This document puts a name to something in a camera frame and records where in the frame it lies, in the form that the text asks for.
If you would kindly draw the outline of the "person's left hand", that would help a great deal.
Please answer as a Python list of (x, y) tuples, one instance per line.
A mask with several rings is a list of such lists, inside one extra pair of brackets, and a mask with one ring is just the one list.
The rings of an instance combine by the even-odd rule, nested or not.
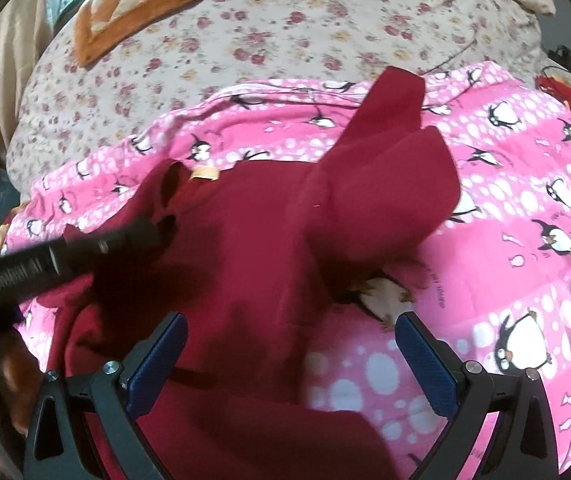
[(42, 383), (39, 362), (20, 333), (12, 328), (0, 336), (0, 410), (7, 411), (13, 429), (22, 437), (30, 430)]

